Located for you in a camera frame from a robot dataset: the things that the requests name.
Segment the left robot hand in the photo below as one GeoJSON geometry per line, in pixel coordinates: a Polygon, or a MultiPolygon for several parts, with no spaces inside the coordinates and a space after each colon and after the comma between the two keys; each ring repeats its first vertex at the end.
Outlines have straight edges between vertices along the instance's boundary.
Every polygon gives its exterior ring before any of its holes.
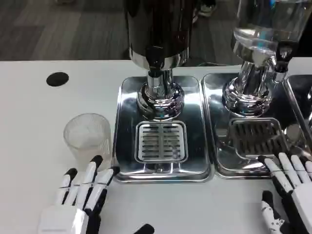
{"type": "Polygon", "coordinates": [[[78,171],[69,169],[62,178],[52,206],[40,215],[39,234],[97,234],[100,213],[106,201],[107,190],[120,168],[112,166],[99,173],[103,162],[100,155],[94,156],[83,175],[75,181],[78,171]]]}

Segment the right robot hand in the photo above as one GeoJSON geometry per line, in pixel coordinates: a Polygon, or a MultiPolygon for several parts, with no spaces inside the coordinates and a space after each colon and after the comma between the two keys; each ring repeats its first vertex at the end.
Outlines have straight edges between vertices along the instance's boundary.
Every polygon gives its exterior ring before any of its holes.
{"type": "Polygon", "coordinates": [[[259,156],[266,166],[288,220],[284,220],[273,205],[271,191],[262,192],[261,212],[272,234],[310,234],[312,232],[312,162],[306,157],[277,155],[281,167],[271,158],[259,156]]]}

